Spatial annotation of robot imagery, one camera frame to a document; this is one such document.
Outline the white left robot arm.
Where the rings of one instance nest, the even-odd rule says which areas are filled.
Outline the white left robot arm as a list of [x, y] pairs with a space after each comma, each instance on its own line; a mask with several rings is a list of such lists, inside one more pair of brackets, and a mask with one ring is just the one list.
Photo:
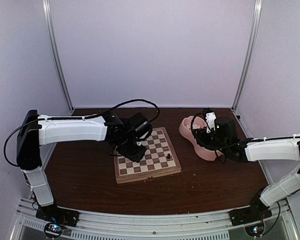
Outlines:
[[140, 162], [146, 152], [142, 141], [152, 133], [151, 122], [138, 112], [120, 118], [110, 111], [86, 116], [48, 116], [30, 110], [17, 135], [16, 163], [23, 171], [42, 213], [51, 222], [62, 218], [42, 167], [40, 147], [61, 142], [108, 142], [121, 156]]

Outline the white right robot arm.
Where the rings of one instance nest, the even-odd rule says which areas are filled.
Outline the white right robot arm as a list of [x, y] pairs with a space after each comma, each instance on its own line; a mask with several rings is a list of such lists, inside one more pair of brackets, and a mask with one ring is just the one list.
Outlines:
[[191, 128], [200, 147], [221, 152], [237, 163], [295, 161], [299, 166], [256, 194], [246, 210], [249, 220], [258, 220], [266, 208], [300, 190], [300, 133], [274, 138], [238, 138], [235, 121], [229, 117], [207, 120], [204, 128]]

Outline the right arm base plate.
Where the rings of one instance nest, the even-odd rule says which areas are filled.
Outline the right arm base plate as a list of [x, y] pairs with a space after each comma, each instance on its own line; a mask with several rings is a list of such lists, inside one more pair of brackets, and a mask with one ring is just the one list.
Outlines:
[[259, 207], [257, 205], [236, 208], [229, 212], [229, 217], [233, 226], [262, 221], [264, 218], [269, 218], [271, 216], [272, 212], [268, 207]]

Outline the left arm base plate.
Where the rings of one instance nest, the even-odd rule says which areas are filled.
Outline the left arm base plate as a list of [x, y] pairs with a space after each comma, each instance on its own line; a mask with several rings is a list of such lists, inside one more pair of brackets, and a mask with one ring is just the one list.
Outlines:
[[80, 213], [76, 210], [60, 208], [56, 205], [39, 207], [35, 217], [47, 222], [55, 222], [63, 226], [76, 227]]

